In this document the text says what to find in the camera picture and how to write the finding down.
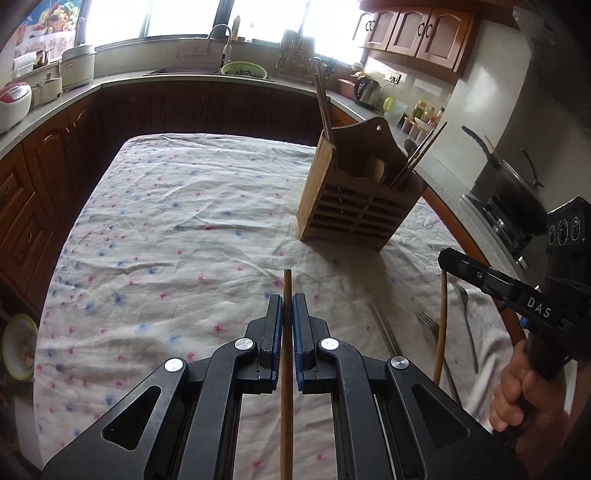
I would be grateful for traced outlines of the person's right hand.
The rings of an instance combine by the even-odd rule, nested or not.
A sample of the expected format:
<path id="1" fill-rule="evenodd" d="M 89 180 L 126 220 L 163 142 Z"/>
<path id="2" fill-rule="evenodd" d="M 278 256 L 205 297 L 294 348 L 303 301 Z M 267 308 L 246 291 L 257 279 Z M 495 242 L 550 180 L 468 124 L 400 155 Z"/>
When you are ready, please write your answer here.
<path id="1" fill-rule="evenodd" d="M 541 376 L 532 366 L 527 346 L 522 340 L 514 347 L 494 391 L 489 422 L 497 432 L 509 427 L 520 427 L 524 433 L 545 432 L 567 418 L 564 374 L 552 380 Z"/>

